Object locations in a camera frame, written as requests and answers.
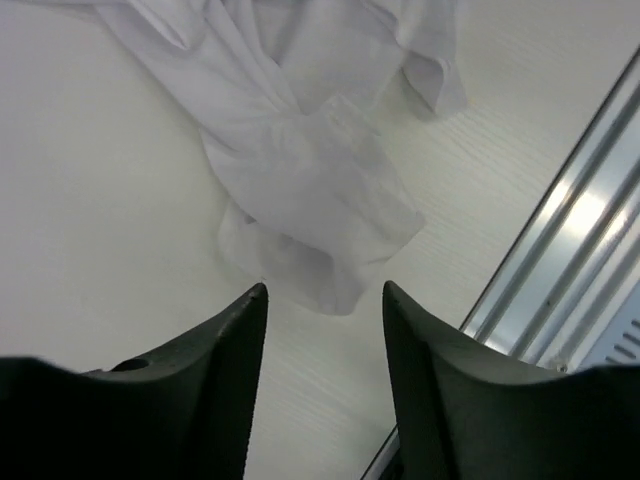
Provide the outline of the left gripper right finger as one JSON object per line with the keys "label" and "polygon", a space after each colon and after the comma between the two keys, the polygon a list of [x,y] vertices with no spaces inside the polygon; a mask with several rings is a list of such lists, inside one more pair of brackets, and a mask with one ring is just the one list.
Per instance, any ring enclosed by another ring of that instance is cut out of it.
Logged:
{"label": "left gripper right finger", "polygon": [[639,370],[561,373],[499,353],[387,282],[386,358],[407,479],[635,479]]}

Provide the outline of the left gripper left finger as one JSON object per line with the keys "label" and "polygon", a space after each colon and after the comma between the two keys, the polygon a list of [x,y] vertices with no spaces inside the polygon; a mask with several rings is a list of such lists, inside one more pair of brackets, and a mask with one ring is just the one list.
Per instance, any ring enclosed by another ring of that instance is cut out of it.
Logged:
{"label": "left gripper left finger", "polygon": [[1,361],[5,479],[240,479],[268,316],[257,284],[113,369]]}

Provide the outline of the white t shirt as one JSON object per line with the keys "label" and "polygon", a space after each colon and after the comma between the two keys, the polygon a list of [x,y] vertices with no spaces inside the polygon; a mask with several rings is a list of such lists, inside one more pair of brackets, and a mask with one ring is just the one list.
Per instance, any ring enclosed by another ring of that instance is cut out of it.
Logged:
{"label": "white t shirt", "polygon": [[351,313],[424,220],[369,111],[403,73],[436,112],[464,101],[453,1],[97,1],[198,122],[230,196],[225,255],[325,314]]}

